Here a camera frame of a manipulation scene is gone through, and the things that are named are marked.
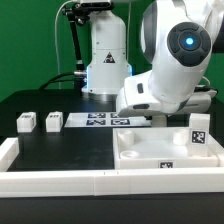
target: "white plastic box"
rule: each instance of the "white plastic box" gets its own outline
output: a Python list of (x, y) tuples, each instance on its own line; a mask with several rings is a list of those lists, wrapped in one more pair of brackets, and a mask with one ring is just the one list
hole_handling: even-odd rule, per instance
[(60, 132), (63, 125), (63, 113), (51, 112), (46, 118), (46, 131), (47, 132)]
[(32, 132), (36, 126), (36, 113), (28, 112), (22, 113), (17, 119), (17, 131)]
[(208, 156), (189, 156), (188, 144), (176, 145), (173, 143), (173, 135), (177, 129), (114, 129), (115, 169), (223, 166), (224, 150), (210, 135), (208, 140)]

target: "cable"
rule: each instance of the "cable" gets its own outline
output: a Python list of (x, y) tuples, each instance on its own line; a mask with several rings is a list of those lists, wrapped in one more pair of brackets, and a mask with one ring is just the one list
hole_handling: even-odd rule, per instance
[(131, 2), (128, 7), (128, 29), (127, 29), (127, 61), (129, 61), (129, 37), (130, 37), (130, 21), (131, 21)]
[(57, 75), (53, 78), (51, 78), (50, 80), (48, 80), (46, 83), (44, 83), (40, 88), (39, 90), (44, 90), (49, 84), (48, 83), (52, 83), (60, 78), (63, 78), (63, 77), (67, 77), (67, 76), (74, 76), (74, 73), (73, 72), (68, 72), (68, 73), (63, 73), (63, 74), (60, 74), (60, 75)]
[(55, 81), (50, 81), (45, 83), (44, 85), (42, 85), (39, 90), (44, 90), (48, 85), (52, 84), (52, 83), (58, 83), (58, 82), (74, 82), (75, 79), (63, 79), (63, 80), (55, 80)]
[(202, 77), (202, 79), (204, 79), (206, 82), (207, 82), (207, 84), (208, 84), (208, 87), (210, 87), (211, 86), (211, 83), (210, 83), (210, 81), (209, 81), (209, 79), (207, 79), (206, 77)]
[(62, 4), (62, 6), (59, 8), (56, 17), (55, 17), (55, 24), (54, 24), (54, 38), (55, 38), (55, 50), (56, 50), (56, 58), (57, 58), (57, 70), (58, 74), (61, 73), (61, 62), (60, 62), (60, 55), (59, 55), (59, 49), (58, 49), (58, 17), (61, 12), (61, 10), (64, 8), (65, 5), (69, 3), (77, 2), (76, 0), (70, 0)]

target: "black cable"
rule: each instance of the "black cable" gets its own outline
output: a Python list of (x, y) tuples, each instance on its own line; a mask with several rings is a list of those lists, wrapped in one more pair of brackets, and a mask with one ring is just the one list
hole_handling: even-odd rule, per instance
[(49, 81), (47, 83), (45, 83), (44, 85), (42, 85), (39, 90), (44, 90), (47, 86), (49, 86), (52, 83), (58, 83), (58, 82), (74, 82), (75, 79), (63, 79), (63, 80), (54, 80), (54, 81)]
[(71, 28), (71, 32), (72, 32), (72, 40), (73, 40), (73, 44), (74, 44), (74, 50), (75, 50), (75, 56), (76, 56), (76, 62), (77, 62), (76, 69), (83, 71), (83, 70), (85, 70), (85, 66), (82, 61), (78, 32), (77, 32), (77, 28), (76, 28), (76, 16), (72, 9), (67, 9), (66, 7), (63, 9), (63, 14), (67, 16), (68, 21), (70, 23), (70, 28)]
[(63, 78), (63, 77), (67, 77), (67, 76), (74, 76), (74, 73), (73, 72), (67, 72), (67, 73), (63, 73), (63, 74), (60, 74), (60, 75), (57, 75), (53, 78), (51, 78), (50, 80), (48, 80), (46, 83), (44, 83), (40, 88), (39, 90), (44, 90), (48, 85), (49, 83), (55, 81), (55, 80), (58, 80), (60, 78)]

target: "sticker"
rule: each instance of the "sticker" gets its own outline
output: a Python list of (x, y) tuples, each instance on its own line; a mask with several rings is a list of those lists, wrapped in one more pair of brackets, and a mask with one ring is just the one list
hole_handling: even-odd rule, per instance
[(23, 115), (21, 118), (31, 118), (31, 115)]
[(130, 125), (129, 119), (112, 119), (111, 125)]
[(91, 113), (88, 118), (106, 118), (106, 113)]
[(205, 144), (206, 132), (192, 131), (192, 143)]
[(57, 118), (59, 115), (50, 115), (50, 118)]
[(106, 120), (87, 120), (87, 126), (103, 126), (106, 125)]
[(173, 162), (160, 162), (159, 163), (159, 168), (160, 169), (171, 169), (173, 168)]
[(112, 54), (109, 52), (109, 54), (107, 55), (106, 59), (104, 60), (103, 63), (115, 63), (114, 58), (112, 56)]
[(111, 118), (119, 118), (119, 116), (116, 113), (110, 113)]

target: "black table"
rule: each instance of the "black table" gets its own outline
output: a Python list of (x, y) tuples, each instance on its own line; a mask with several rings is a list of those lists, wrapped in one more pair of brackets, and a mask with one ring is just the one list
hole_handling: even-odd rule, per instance
[[(214, 100), (209, 110), (210, 133), (221, 144), (224, 144), (223, 109), (224, 105)], [(82, 99), (73, 90), (16, 92), (0, 103), (1, 142), (7, 137), (18, 136), (16, 118), (22, 112), (30, 111), (37, 112), (38, 125), (31, 134), (19, 135), (22, 150), (9, 172), (114, 168), (112, 128), (63, 129), (59, 134), (47, 134), (44, 124), (49, 112), (64, 112), (66, 121), (70, 112), (115, 111), (114, 103)], [(173, 116), (168, 119), (168, 126), (188, 126), (188, 118), (188, 115)], [(84, 154), (85, 148), (88, 148), (87, 154)], [(10, 198), (0, 199), (0, 220), (4, 224), (215, 224), (223, 223), (223, 207), (224, 193)]]

